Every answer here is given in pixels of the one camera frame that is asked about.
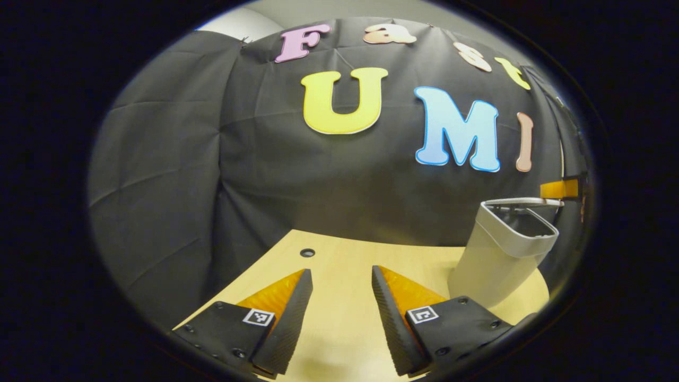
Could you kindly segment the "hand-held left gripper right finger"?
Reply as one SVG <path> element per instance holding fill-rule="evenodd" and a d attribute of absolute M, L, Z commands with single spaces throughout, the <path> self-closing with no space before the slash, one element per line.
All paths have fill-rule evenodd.
<path fill-rule="evenodd" d="M 463 362 L 512 331 L 511 324 L 472 298 L 442 297 L 384 266 L 372 267 L 371 285 L 400 376 Z"/>

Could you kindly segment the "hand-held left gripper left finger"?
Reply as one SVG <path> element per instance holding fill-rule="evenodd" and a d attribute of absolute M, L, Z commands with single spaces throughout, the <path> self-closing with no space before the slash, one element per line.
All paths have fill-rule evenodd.
<path fill-rule="evenodd" d="M 213 302 L 173 334 L 226 367 L 275 379 L 295 353 L 312 292 L 312 271 L 301 269 L 239 303 Z"/>

